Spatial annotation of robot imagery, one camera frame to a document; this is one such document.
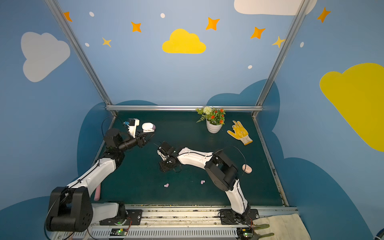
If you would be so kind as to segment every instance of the yellow star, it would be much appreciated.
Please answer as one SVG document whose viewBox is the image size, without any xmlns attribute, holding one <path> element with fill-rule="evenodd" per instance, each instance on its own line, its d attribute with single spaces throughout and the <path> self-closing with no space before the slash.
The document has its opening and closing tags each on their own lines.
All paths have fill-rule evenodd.
<svg viewBox="0 0 384 240">
<path fill-rule="evenodd" d="M 103 38 L 103 40 L 104 40 L 103 45 L 108 45 L 109 47 L 111 47 L 111 46 L 109 45 L 109 42 L 112 41 L 112 40 L 108 40 L 108 41 L 107 41 L 107 40 L 105 40 L 104 38 Z"/>
<path fill-rule="evenodd" d="M 280 48 L 281 43 L 284 42 L 284 41 L 285 41 L 285 39 L 281 40 L 281 39 L 280 39 L 280 36 L 278 36 L 278 37 L 277 37 L 277 42 L 274 43 L 274 44 L 272 44 L 272 46 L 273 46 L 273 45 L 277 45 L 277 46 L 279 46 L 279 48 Z"/>
<path fill-rule="evenodd" d="M 327 10 L 325 10 L 325 8 L 324 8 L 323 12 L 321 13 L 321 15 L 320 15 L 317 19 L 320 19 L 321 22 L 323 23 L 325 17 L 326 17 L 330 12 L 331 12 L 331 11 L 327 11 Z"/>
<path fill-rule="evenodd" d="M 132 26 L 133 26 L 132 32 L 134 32 L 134 31 L 138 31 L 138 32 L 141 33 L 141 30 L 140 30 L 140 25 L 141 25 L 141 23 L 138 23 L 138 24 L 133 23 L 133 22 L 131 22 L 131 23 L 132 23 Z"/>
<path fill-rule="evenodd" d="M 72 19 L 70 18 L 70 12 L 66 12 L 66 13 L 64 13 L 64 16 L 65 16 L 65 18 L 68 20 L 68 21 L 72 21 Z"/>
<path fill-rule="evenodd" d="M 219 19 L 213 20 L 213 19 L 208 18 L 208 26 L 205 30 L 213 29 L 216 31 L 216 24 L 218 21 L 219 21 Z"/>
<path fill-rule="evenodd" d="M 253 33 L 251 38 L 258 38 L 258 39 L 260 39 L 262 37 L 262 33 L 263 33 L 264 30 L 265 30 L 265 28 L 264 29 L 258 29 L 257 27 L 255 27 L 255 32 Z"/>
</svg>

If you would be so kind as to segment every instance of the beige cloth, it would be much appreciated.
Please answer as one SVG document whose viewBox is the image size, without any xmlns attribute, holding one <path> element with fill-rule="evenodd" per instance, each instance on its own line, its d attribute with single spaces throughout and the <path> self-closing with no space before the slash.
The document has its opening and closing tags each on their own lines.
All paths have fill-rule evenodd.
<svg viewBox="0 0 384 240">
<path fill-rule="evenodd" d="M 262 217 L 253 220 L 254 224 L 269 224 L 269 228 L 255 230 L 256 233 L 263 235 L 273 232 L 275 235 L 261 238 L 262 240 L 311 240 L 298 214 L 278 215 L 272 217 Z"/>
</svg>

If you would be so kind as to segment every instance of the yellow cloud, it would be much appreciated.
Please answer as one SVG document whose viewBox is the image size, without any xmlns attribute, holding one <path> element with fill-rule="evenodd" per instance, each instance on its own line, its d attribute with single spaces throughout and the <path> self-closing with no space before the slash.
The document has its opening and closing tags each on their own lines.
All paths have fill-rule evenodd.
<svg viewBox="0 0 384 240">
<path fill-rule="evenodd" d="M 384 152 L 384 67 L 362 63 L 344 73 L 329 72 L 320 88 L 356 133 Z"/>
<path fill-rule="evenodd" d="M 166 53 L 203 53 L 207 47 L 200 42 L 199 37 L 184 29 L 176 29 L 169 37 L 169 41 L 163 43 L 163 51 Z"/>
</svg>

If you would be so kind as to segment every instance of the white cloud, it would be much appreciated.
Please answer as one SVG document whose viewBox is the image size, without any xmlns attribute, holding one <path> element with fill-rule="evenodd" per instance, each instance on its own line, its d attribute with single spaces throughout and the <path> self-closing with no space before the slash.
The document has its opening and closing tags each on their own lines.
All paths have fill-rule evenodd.
<svg viewBox="0 0 384 240">
<path fill-rule="evenodd" d="M 70 56 L 70 47 L 49 33 L 24 33 L 22 51 L 26 58 L 24 75 L 31 82 L 41 81 Z"/>
<path fill-rule="evenodd" d="M 311 0 L 308 14 L 317 0 Z M 301 0 L 235 0 L 235 10 L 243 14 L 296 15 Z"/>
</svg>

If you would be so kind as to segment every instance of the white flower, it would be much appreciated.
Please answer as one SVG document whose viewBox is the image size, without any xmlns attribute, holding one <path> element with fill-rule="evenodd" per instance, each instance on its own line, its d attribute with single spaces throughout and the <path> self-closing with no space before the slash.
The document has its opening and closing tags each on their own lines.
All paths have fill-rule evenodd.
<svg viewBox="0 0 384 240">
<path fill-rule="evenodd" d="M 203 109 L 203 112 L 204 112 L 205 114 L 210 114 L 210 113 L 212 112 L 212 108 L 206 106 L 206 107 Z"/>
</svg>

